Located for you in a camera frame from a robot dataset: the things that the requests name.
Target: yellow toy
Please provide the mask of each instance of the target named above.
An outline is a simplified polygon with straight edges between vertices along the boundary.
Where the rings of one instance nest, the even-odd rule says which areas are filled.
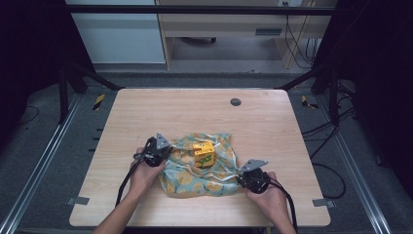
[[[195,167],[207,168],[215,163],[215,149],[212,142],[193,144]]]

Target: floral cloth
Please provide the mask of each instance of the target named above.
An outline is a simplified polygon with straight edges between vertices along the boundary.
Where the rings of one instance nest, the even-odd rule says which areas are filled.
[[[190,134],[172,142],[174,149],[167,165],[158,175],[168,195],[178,198],[196,196],[226,196],[240,188],[237,176],[237,157],[230,145],[229,134]],[[210,168],[195,167],[192,144],[210,141],[215,149],[215,163]]]

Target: hand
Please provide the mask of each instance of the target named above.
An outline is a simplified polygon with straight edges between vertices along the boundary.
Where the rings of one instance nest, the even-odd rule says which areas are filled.
[[[274,172],[269,172],[268,176],[277,180]],[[274,185],[269,185],[267,190],[261,194],[245,190],[246,197],[254,202],[276,228],[281,233],[295,233],[289,220],[288,209],[286,206],[285,194]]]
[[[143,148],[137,148],[136,153],[141,153]],[[152,185],[155,177],[165,168],[165,160],[158,167],[151,168],[145,162],[140,163],[131,175],[131,186],[128,195],[139,198]]]

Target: light wood surface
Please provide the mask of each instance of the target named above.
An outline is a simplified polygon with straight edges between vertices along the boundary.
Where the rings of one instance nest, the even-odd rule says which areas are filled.
[[[233,106],[231,98],[239,98]],[[291,194],[299,226],[325,226],[326,207],[288,95],[278,90],[125,89],[119,92],[106,122],[70,223],[96,226],[113,210],[132,154],[147,138],[161,133],[169,140],[189,133],[229,133],[239,157],[268,160]],[[129,226],[267,226],[270,222],[242,190],[232,196],[176,199],[159,181],[138,205]]]

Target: metal rail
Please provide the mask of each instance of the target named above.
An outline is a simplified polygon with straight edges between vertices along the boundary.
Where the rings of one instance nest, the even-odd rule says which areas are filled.
[[[187,5],[44,5],[41,10],[92,14],[213,14],[213,15],[289,15],[337,16],[356,14],[355,9],[256,6],[187,6]]]

